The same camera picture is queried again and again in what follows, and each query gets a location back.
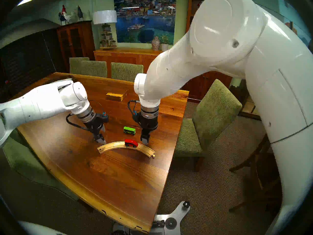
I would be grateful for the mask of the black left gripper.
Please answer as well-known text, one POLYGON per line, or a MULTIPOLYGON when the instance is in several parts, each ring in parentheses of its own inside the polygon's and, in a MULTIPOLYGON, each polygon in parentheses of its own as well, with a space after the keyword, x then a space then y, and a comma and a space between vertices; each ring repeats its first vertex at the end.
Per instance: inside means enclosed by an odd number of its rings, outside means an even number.
POLYGON ((87 122, 84 122, 88 131, 93 134, 94 140, 100 144, 106 144, 105 138, 100 133, 100 131, 104 133, 106 132, 105 127, 104 127, 104 120, 105 120, 105 117, 103 116, 94 116, 93 119, 87 122))

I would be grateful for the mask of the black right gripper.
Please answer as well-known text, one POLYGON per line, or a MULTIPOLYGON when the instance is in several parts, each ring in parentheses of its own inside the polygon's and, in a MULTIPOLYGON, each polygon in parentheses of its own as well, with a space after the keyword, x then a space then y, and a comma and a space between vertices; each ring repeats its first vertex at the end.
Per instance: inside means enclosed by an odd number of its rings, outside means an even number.
POLYGON ((158 127, 158 118, 140 118, 140 126, 142 128, 140 140, 142 144, 148 144, 150 140, 150 132, 154 131, 158 127))

